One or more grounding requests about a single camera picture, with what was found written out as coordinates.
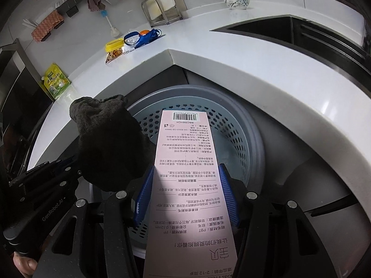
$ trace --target white countertop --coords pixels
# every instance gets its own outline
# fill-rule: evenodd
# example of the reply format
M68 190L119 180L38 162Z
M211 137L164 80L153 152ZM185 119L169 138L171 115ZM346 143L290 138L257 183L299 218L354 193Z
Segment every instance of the white countertop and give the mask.
M328 66L284 46L210 31L258 16L289 13L320 21L298 6L267 8L251 2L247 11L222 9L161 26L164 37L105 65L97 52L69 76L72 85L54 103L32 151L29 169L53 161L78 136L69 105L82 96L127 94L176 64L233 91L293 131L343 179L371 219L371 100ZM356 42L354 27L340 25Z

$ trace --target white bowl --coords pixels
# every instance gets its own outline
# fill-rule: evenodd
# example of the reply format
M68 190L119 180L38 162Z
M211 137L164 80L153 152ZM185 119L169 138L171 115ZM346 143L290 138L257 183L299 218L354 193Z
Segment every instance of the white bowl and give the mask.
M230 9L243 10L246 9L250 0L224 0Z

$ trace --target pink product card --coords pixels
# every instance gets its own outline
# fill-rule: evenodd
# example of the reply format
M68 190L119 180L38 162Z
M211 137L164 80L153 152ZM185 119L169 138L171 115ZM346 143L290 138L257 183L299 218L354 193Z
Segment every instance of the pink product card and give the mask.
M230 278L236 261L207 114L164 110L144 278Z

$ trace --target yellow snack package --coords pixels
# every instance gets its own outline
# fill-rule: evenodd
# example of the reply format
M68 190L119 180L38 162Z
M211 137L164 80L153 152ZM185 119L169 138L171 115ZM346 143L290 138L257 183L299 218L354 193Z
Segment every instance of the yellow snack package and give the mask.
M119 38L117 40L113 40L106 44L106 64L112 62L114 59L118 58L120 55L123 54L122 47L124 46L124 39Z
M51 64L49 69L46 70L44 85L54 99L57 99L70 84L70 81L56 64Z

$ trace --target paper towel holder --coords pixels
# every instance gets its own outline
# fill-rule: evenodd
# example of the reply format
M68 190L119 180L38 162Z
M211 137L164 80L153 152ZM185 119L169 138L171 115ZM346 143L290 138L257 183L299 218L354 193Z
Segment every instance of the paper towel holder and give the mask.
M158 8L161 11L161 15L157 17L156 19L152 20L150 16L150 12L148 11L147 2L149 0L144 0L141 4L142 10L147 18L148 23L151 27L155 26L161 26L161 25L168 25L170 23L179 21L182 19L182 14L180 13L179 9L177 8L177 5L170 8L167 11L164 11L164 8L161 5L161 2L159 0L155 0L157 3Z

